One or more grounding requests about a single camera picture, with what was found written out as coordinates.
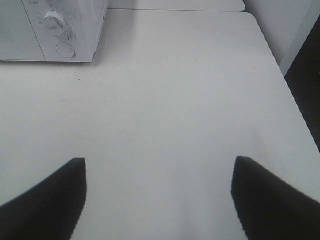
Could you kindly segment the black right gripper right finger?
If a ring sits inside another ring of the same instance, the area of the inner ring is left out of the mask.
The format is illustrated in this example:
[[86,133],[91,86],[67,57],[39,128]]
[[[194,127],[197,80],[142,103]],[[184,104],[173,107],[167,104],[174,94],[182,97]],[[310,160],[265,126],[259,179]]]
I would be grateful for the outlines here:
[[235,160],[231,196],[249,240],[320,238],[320,203],[249,157]]

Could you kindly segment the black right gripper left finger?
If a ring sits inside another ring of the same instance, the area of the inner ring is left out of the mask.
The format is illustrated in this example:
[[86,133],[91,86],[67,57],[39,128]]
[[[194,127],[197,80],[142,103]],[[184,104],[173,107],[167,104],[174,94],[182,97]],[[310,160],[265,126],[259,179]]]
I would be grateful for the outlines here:
[[69,240],[87,198],[84,158],[74,158],[0,207],[2,240]]

